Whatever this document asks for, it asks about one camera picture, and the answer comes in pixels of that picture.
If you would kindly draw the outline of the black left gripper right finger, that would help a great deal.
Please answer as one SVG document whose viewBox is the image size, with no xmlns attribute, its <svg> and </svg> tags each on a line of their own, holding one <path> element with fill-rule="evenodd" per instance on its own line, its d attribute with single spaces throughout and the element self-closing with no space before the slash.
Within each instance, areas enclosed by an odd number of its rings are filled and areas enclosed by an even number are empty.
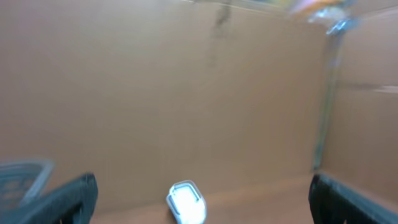
<svg viewBox="0 0 398 224">
<path fill-rule="evenodd" d="M 323 174 L 315 174 L 308 202 L 314 224 L 395 224 L 397 214 Z"/>
</svg>

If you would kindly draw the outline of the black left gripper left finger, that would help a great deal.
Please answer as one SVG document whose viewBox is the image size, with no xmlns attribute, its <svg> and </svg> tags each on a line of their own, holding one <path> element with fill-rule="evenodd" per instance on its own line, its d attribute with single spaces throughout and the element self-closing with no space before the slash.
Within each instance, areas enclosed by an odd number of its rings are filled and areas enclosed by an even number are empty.
<svg viewBox="0 0 398 224">
<path fill-rule="evenodd" d="M 89 224 L 98 198 L 93 173 L 85 173 L 61 187 L 1 215 L 1 224 Z"/>
</svg>

